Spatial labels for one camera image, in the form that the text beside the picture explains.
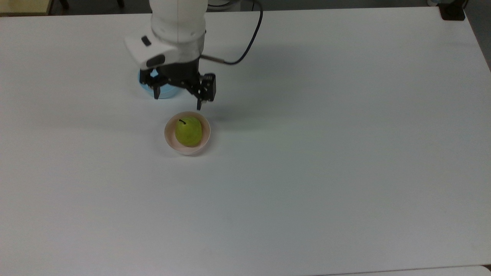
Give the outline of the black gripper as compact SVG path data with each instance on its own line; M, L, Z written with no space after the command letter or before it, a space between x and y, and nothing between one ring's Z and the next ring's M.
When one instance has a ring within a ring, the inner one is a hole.
M168 98L167 84L182 87L196 98L198 111L205 102L213 102L216 96L216 75L200 74L199 58L140 70L139 83L156 100Z

